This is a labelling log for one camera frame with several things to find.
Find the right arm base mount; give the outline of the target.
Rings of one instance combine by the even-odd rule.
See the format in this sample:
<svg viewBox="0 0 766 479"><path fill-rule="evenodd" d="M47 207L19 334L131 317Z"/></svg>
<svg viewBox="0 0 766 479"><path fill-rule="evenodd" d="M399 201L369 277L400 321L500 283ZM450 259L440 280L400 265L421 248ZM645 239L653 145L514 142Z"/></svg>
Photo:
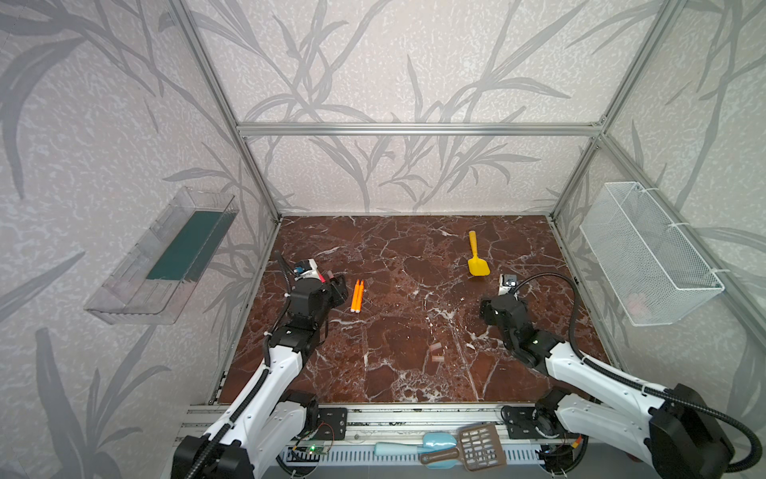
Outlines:
<svg viewBox="0 0 766 479"><path fill-rule="evenodd" d="M556 418L540 413L534 406L504 405L501 419L510 439L556 439L564 434Z"/></svg>

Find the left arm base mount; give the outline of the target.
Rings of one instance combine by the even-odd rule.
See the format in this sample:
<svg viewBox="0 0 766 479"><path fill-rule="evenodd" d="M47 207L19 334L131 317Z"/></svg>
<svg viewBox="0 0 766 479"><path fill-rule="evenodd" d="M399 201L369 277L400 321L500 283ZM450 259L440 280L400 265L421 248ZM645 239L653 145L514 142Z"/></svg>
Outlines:
<svg viewBox="0 0 766 479"><path fill-rule="evenodd" d="M307 410L307 423L301 438L310 440L344 440L348 425L345 407L318 407Z"/></svg>

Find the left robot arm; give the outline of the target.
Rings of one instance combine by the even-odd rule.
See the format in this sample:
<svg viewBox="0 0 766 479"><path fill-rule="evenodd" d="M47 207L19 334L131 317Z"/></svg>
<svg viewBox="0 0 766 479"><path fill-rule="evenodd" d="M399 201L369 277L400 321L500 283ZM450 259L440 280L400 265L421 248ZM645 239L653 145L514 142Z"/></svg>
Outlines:
<svg viewBox="0 0 766 479"><path fill-rule="evenodd" d="M290 392L328 331L331 309L348 299L343 275L297 278L286 318L265 335L263 361L245 388L201 436L186 436L172 461L173 478L259 478L291 441L313 429L309 394Z"/></svg>

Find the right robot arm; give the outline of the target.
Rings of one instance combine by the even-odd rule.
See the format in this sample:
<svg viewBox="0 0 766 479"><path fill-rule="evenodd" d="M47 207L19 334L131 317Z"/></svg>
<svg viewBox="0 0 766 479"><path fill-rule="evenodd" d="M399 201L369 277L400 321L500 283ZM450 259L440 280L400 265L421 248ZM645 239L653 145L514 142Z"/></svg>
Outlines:
<svg viewBox="0 0 766 479"><path fill-rule="evenodd" d="M650 465L662 478L720 478L746 471L763 445L741 421L708 407L692 388L667 388L583 353L576 344L582 297L575 291L568 337L538 329L519 281L482 299L480 317L496 327L518 362L560 381L535 406L538 429L595 438Z"/></svg>

